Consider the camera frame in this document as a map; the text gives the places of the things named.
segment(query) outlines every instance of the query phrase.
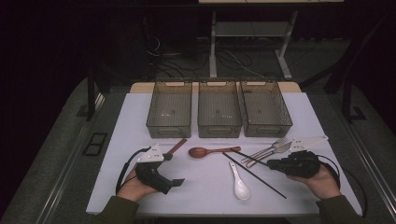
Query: wooden spoon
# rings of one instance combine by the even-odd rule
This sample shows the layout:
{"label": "wooden spoon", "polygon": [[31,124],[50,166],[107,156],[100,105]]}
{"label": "wooden spoon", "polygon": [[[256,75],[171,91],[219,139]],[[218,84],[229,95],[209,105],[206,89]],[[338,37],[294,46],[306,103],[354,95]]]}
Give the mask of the wooden spoon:
{"label": "wooden spoon", "polygon": [[195,159],[200,159],[205,157],[207,154],[212,152],[232,152],[231,149],[235,151],[240,151],[241,147],[226,147],[226,148],[219,148],[219,149],[207,149],[204,147],[193,147],[189,150],[190,156]]}

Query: dark green sleeve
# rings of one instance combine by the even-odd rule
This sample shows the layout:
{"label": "dark green sleeve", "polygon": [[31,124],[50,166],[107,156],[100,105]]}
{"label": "dark green sleeve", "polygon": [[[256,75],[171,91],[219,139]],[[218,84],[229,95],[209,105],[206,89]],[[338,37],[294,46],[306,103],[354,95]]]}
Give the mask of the dark green sleeve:
{"label": "dark green sleeve", "polygon": [[322,224],[368,224],[355,212],[344,195],[322,200],[317,205]]}
{"label": "dark green sleeve", "polygon": [[112,196],[105,207],[91,222],[91,224],[131,224],[134,223],[138,203]]}

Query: plastic bin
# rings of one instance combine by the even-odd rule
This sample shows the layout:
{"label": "plastic bin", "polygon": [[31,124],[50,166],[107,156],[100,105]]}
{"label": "plastic bin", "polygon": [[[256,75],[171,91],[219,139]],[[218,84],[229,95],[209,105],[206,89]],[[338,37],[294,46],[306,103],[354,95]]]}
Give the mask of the plastic bin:
{"label": "plastic bin", "polygon": [[191,94],[190,78],[156,80],[146,123],[152,138],[191,137]]}
{"label": "plastic bin", "polygon": [[292,126],[274,78],[241,77],[239,99],[246,137],[283,137]]}
{"label": "plastic bin", "polygon": [[198,133],[200,138],[238,138],[242,128],[234,78],[200,78]]}

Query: fork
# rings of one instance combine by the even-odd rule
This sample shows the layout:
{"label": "fork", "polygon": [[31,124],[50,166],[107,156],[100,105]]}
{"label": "fork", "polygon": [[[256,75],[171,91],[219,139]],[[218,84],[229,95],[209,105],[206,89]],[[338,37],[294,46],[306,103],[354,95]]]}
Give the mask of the fork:
{"label": "fork", "polygon": [[247,168],[252,167],[254,164],[257,163],[257,161],[262,161],[263,159],[265,159],[265,158],[267,158],[267,157],[269,157],[271,155],[274,155],[276,153],[284,153],[285,151],[287,151],[290,148],[290,146],[291,146],[291,142],[289,142],[289,143],[287,143],[287,144],[285,144],[283,146],[274,148],[272,151],[267,151],[266,153],[260,155],[259,157],[254,157],[254,159],[256,159],[256,160],[255,161],[253,161],[253,160],[249,161],[247,163]]}
{"label": "fork", "polygon": [[[283,138],[278,139],[277,141],[275,141],[270,147],[265,148],[263,150],[260,150],[260,151],[258,151],[256,153],[250,155],[250,157],[256,159],[256,158],[262,156],[263,154],[265,154],[267,151],[269,151],[271,149],[276,149],[278,147],[281,147],[281,146],[283,146],[283,145],[285,145],[285,144],[287,144],[289,142],[291,142],[291,140],[289,140],[288,137],[283,137]],[[250,158],[244,158],[244,159],[241,160],[242,163],[250,162],[250,161],[252,161]]]}

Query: white ceramic spoon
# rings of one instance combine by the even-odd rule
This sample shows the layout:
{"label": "white ceramic spoon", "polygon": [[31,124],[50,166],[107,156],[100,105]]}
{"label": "white ceramic spoon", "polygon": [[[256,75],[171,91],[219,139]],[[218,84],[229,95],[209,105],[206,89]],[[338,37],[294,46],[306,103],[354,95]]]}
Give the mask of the white ceramic spoon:
{"label": "white ceramic spoon", "polygon": [[250,190],[248,187],[242,182],[241,178],[239,177],[238,171],[236,170],[235,163],[230,161],[230,166],[233,169],[233,176],[235,177],[235,183],[233,189],[235,191],[235,195],[240,200],[247,200],[250,198]]}

